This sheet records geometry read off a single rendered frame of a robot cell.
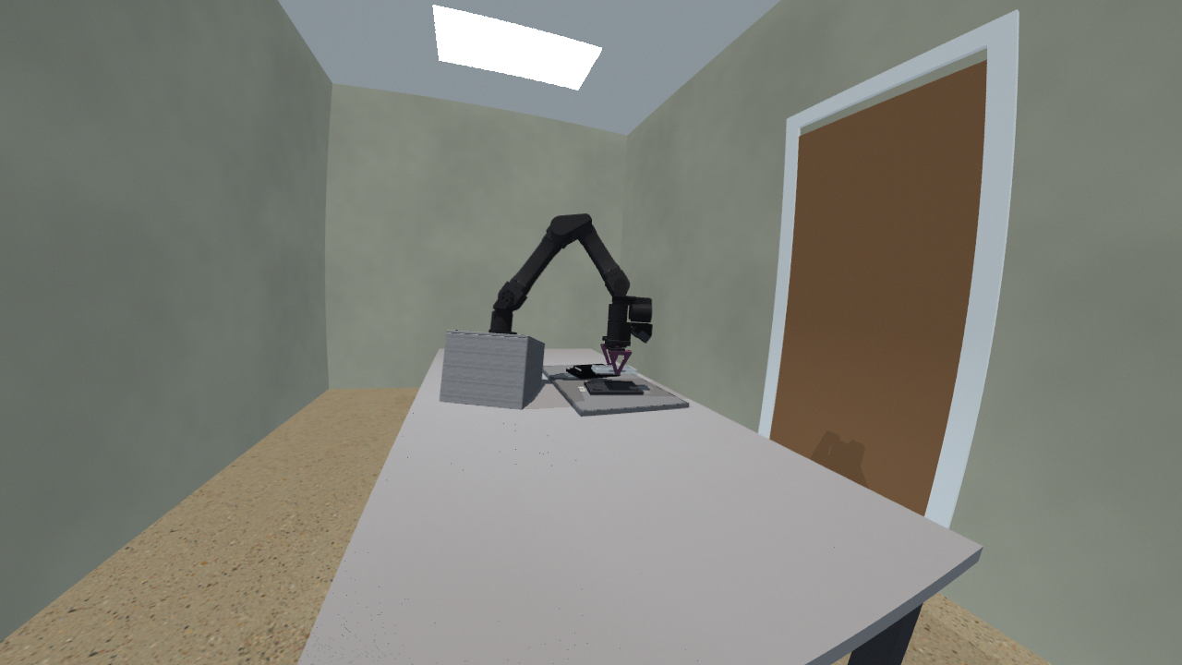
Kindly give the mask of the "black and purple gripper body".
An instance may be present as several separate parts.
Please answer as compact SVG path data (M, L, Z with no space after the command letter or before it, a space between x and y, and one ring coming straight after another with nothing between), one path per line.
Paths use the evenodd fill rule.
M602 341L605 341L605 346L610 352L625 352L625 348L618 348L618 346L632 345L632 341L618 340L618 333L621 332L621 322L626 322L626 321L608 320L608 335L602 335Z

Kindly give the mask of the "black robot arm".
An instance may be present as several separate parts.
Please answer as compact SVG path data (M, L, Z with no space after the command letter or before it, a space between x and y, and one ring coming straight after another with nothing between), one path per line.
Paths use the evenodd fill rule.
M553 260L556 254L561 252L561 248L566 248L567 245L573 243L578 239L579 243L584 246L585 252L587 252L587 257L591 257L597 270L599 270L603 281L608 286L609 294L612 295L612 304L609 304L608 320L626 321L629 306L629 320L632 321L621 322L618 340L632 341L634 335L647 344L647 340L652 335L652 324L637 321L651 321L652 299L647 296L626 296L630 282L625 273L618 268L617 262L609 255L608 246L604 246L602 239L597 236L591 216L587 213L556 216L550 222L548 230L546 232L541 243L537 245L535 252L531 254L530 260L499 291L496 304L493 306L496 311L491 311L491 330L488 332L518 335L518 332L512 332L513 311L522 306L537 278L540 276L545 268L548 268L550 260Z

